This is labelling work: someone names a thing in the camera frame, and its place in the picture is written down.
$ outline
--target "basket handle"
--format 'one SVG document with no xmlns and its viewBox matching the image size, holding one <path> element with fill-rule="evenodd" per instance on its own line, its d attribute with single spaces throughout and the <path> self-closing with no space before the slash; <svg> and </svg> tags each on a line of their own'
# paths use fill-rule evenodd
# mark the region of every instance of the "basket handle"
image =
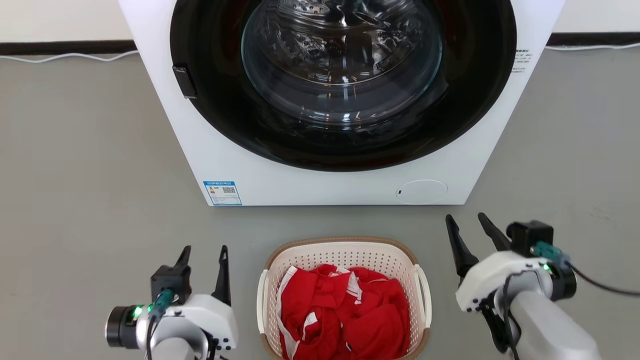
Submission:
<svg viewBox="0 0 640 360">
<path fill-rule="evenodd" d="M 266 292 L 269 290 L 269 276 L 267 275 L 268 271 L 265 269 L 260 275 L 260 281 L 258 282 L 258 296 L 255 301 L 255 314 L 258 320 L 258 330 L 261 334 L 264 334 L 266 319 L 266 303 L 265 299 L 267 298 Z"/>
<path fill-rule="evenodd" d="M 415 278 L 416 288 L 418 292 L 422 289 L 422 296 L 418 296 L 418 300 L 420 301 L 420 316 L 422 317 L 422 322 L 424 323 L 424 327 L 431 327 L 431 291 L 429 290 L 429 283 L 427 282 L 427 276 L 424 275 L 424 271 L 420 267 L 420 265 L 415 265 L 417 276 Z"/>
</svg>

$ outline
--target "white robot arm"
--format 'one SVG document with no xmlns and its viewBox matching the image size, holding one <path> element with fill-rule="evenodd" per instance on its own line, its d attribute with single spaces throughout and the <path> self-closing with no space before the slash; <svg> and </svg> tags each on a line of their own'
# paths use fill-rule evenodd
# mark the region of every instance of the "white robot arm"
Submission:
<svg viewBox="0 0 640 360">
<path fill-rule="evenodd" d="M 453 217 L 446 219 L 461 278 L 460 309 L 481 313 L 494 345 L 510 359 L 602 360 L 595 340 L 554 303 L 573 297 L 575 274 L 564 263 L 534 255 L 552 245 L 553 228 L 514 223 L 507 230 L 510 241 L 485 214 L 478 218 L 498 250 L 482 261 L 467 249 Z"/>
<path fill-rule="evenodd" d="M 174 266 L 163 265 L 151 277 L 153 304 L 111 311 L 104 331 L 109 346 L 146 350 L 149 360 L 225 360 L 216 351 L 235 348 L 238 339 L 228 250 L 222 247 L 216 291 L 211 295 L 191 294 L 190 253 L 191 247 L 185 247 Z"/>
</svg>

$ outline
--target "teal connector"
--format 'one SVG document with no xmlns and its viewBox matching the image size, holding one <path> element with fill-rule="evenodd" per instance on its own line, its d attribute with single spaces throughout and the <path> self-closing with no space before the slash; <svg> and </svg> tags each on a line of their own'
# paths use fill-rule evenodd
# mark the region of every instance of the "teal connector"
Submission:
<svg viewBox="0 0 640 360">
<path fill-rule="evenodd" d="M 557 264 L 563 270 L 568 268 L 566 263 L 571 261 L 569 255 L 562 252 L 559 248 L 549 245 L 543 241 L 539 241 L 536 244 L 534 255 L 551 260 L 552 263 Z"/>
<path fill-rule="evenodd" d="M 158 295 L 158 298 L 151 306 L 151 310 L 149 311 L 148 317 L 149 318 L 155 317 L 157 319 L 160 319 L 164 315 L 166 310 L 171 306 L 172 303 L 173 303 L 173 291 L 169 289 L 163 290 L 160 293 L 160 295 Z"/>
</svg>

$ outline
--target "white plastic basket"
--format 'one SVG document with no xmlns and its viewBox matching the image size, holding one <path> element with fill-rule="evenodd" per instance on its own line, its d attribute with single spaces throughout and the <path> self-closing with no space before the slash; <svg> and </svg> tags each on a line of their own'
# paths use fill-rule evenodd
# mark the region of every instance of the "white plastic basket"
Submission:
<svg viewBox="0 0 640 360">
<path fill-rule="evenodd" d="M 262 344 L 274 359 L 282 359 L 280 330 L 276 320 L 276 294 L 291 266 L 312 270 L 322 264 L 344 268 L 364 267 L 398 279 L 409 302 L 411 342 L 402 359 L 415 359 L 429 340 L 431 294 L 416 257 L 401 243 L 386 238 L 316 238 L 288 243 L 276 250 L 258 283 L 256 312 Z"/>
</svg>

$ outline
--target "white cable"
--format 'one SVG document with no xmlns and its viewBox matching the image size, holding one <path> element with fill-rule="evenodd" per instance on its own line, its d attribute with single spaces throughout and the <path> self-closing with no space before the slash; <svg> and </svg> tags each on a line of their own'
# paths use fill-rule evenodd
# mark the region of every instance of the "white cable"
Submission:
<svg viewBox="0 0 640 360">
<path fill-rule="evenodd" d="M 631 49 L 632 47 L 640 46 L 640 42 L 629 45 L 593 45 L 593 46 L 546 46 L 545 49 L 556 51 L 582 51 L 582 50 L 595 50 L 595 49 Z"/>
<path fill-rule="evenodd" d="M 125 56 L 133 55 L 133 54 L 138 54 L 138 50 L 127 51 L 126 53 L 122 53 L 122 54 L 120 54 L 118 56 L 114 56 L 112 58 L 99 58 L 98 56 L 92 56 L 92 55 L 87 55 L 87 54 L 70 53 L 70 54 L 62 54 L 62 55 L 51 56 L 50 58 L 41 59 L 41 60 L 29 60 L 29 59 L 23 59 L 23 58 L 16 58 L 14 56 L 0 56 L 0 59 L 16 60 L 16 61 L 22 61 L 22 62 L 25 62 L 25 63 L 39 64 L 39 63 L 45 63 L 47 61 L 53 61 L 53 60 L 57 60 L 57 59 L 68 58 L 68 57 L 71 57 L 71 56 L 79 56 L 81 58 L 87 58 L 87 59 L 92 59 L 92 60 L 109 62 L 109 61 L 115 61 L 117 59 L 121 59 L 121 58 L 123 58 Z"/>
</svg>

